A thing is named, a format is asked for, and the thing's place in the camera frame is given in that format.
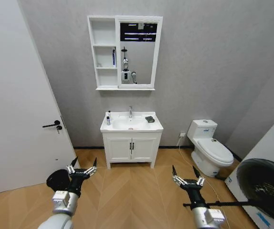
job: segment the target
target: faucet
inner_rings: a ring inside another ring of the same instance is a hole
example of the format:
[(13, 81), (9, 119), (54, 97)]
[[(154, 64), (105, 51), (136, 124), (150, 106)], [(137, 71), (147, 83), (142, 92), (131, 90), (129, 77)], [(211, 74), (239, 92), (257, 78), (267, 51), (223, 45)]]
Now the faucet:
[(133, 107), (129, 106), (129, 115), (128, 115), (128, 118), (132, 118), (132, 116), (133, 116)]

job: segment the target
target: toilet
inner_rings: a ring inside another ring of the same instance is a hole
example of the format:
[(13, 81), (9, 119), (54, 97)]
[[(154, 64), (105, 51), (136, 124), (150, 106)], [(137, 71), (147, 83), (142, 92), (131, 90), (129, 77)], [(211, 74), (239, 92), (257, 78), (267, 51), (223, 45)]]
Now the toilet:
[(221, 167), (231, 166), (232, 153), (218, 140), (212, 138), (217, 125), (212, 120), (193, 120), (187, 137), (195, 145), (191, 157), (199, 170), (209, 176), (218, 174)]

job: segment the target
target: white door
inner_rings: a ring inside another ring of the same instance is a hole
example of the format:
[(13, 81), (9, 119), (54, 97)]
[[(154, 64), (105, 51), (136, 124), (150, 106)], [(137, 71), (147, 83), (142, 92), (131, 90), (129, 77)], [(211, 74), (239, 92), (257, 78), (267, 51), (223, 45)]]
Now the white door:
[(152, 158), (157, 138), (134, 138), (132, 140), (132, 159), (149, 161)]
[(132, 138), (107, 138), (110, 160), (128, 161), (131, 159)]
[[(60, 121), (63, 128), (42, 128)], [(75, 157), (16, 0), (0, 0), (0, 192), (44, 183)]]

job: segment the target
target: bottle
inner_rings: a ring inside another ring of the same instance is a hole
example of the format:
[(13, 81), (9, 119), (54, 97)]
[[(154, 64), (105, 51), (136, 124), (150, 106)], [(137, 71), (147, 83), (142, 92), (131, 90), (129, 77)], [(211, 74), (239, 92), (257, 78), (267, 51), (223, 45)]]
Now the bottle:
[(110, 125), (110, 118), (109, 118), (109, 116), (106, 117), (106, 121), (107, 121), (107, 125)]
[(113, 49), (113, 67), (116, 68), (116, 50)]

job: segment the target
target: white sink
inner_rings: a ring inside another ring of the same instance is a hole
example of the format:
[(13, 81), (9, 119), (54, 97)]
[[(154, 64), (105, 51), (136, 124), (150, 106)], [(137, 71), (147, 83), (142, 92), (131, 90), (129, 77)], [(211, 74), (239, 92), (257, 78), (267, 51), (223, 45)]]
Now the white sink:
[[(101, 132), (162, 132), (163, 127), (160, 124), (155, 112), (133, 112), (132, 118), (129, 118), (129, 112), (112, 112), (111, 125), (107, 125), (105, 114), (101, 125)], [(152, 116), (155, 122), (148, 123), (145, 119)]]

